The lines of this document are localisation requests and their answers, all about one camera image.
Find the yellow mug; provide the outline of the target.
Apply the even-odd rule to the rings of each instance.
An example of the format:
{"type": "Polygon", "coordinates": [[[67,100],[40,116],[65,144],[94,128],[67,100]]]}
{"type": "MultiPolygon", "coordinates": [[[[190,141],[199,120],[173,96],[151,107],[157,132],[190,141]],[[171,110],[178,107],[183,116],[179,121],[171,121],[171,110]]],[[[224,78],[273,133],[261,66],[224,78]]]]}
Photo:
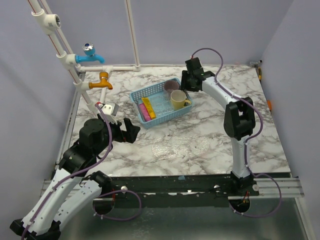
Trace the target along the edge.
{"type": "Polygon", "coordinates": [[[185,106],[191,105],[192,102],[187,98],[187,95],[182,90],[174,90],[170,94],[170,102],[175,111],[184,108],[185,106]]]}

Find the light blue perforated basket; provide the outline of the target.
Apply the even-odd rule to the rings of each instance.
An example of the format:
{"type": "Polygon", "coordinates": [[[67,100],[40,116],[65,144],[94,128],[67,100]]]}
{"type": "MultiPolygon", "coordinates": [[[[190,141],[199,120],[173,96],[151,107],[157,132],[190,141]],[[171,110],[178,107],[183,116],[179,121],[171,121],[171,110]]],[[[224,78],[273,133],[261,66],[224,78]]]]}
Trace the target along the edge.
{"type": "Polygon", "coordinates": [[[164,83],[165,83],[164,81],[161,81],[159,83],[152,84],[152,85],[143,87],[141,89],[135,90],[129,94],[129,98],[133,104],[135,111],[136,111],[137,117],[145,129],[149,129],[149,128],[152,128],[152,127],[157,126],[159,124],[162,124],[162,123],[171,121],[175,118],[181,117],[182,115],[187,114],[191,110],[192,106],[194,105],[192,98],[189,96],[189,94],[186,94],[187,98],[191,101],[190,105],[187,105],[179,110],[173,109],[172,112],[169,112],[169,113],[164,114],[162,116],[156,116],[155,119],[152,119],[150,121],[145,121],[142,113],[141,113],[141,116],[138,113],[136,101],[138,101],[139,104],[142,104],[143,103],[142,98],[149,99],[150,96],[156,95],[159,93],[164,93],[164,94],[169,95],[169,93],[167,93],[164,90],[164,83]]]}

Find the clear textured glass tray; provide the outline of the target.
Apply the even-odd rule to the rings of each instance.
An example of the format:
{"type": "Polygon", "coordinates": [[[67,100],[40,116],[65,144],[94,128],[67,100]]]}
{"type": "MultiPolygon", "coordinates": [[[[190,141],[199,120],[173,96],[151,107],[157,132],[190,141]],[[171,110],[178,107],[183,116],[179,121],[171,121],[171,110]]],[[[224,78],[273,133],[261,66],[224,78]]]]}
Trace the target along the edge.
{"type": "Polygon", "coordinates": [[[151,150],[158,159],[188,158],[204,154],[210,147],[210,141],[200,135],[175,135],[156,139],[151,150]]]}

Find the purple mug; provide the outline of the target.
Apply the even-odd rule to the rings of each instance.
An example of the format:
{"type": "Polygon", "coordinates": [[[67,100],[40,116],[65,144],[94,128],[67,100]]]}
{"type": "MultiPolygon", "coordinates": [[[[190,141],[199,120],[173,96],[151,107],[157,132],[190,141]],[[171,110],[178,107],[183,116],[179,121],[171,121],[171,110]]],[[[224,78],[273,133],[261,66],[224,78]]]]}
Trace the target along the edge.
{"type": "Polygon", "coordinates": [[[171,92],[173,92],[175,90],[179,90],[180,89],[180,84],[175,80],[167,80],[163,84],[163,89],[166,92],[171,93],[171,92]]]}

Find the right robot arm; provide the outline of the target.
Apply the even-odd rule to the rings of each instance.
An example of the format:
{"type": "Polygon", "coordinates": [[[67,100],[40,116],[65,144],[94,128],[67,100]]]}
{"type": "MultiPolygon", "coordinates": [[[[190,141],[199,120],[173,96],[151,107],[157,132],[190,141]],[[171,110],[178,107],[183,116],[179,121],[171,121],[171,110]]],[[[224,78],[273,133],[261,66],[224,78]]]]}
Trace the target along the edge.
{"type": "Polygon", "coordinates": [[[226,88],[213,72],[204,71],[199,58],[186,60],[185,65],[186,70],[181,74],[181,89],[189,92],[203,91],[224,109],[223,128],[231,139],[233,157],[230,191],[241,196],[247,192],[254,179],[248,163],[248,139],[256,127],[254,110],[248,105],[252,105],[253,101],[226,88]]]}

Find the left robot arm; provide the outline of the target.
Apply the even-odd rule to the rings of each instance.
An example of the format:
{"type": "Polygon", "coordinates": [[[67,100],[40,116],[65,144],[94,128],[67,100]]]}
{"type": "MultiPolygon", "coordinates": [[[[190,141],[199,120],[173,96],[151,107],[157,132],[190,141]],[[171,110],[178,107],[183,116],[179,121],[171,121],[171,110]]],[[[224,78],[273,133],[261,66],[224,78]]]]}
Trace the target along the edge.
{"type": "Polygon", "coordinates": [[[112,179],[101,171],[87,174],[106,157],[103,150],[112,150],[112,143],[134,143],[140,127],[129,118],[110,123],[101,117],[87,120],[79,131],[78,140],[64,152],[50,185],[23,218],[10,224],[10,229],[23,240],[57,240],[66,223],[96,197],[115,196],[122,192],[112,179]]]}

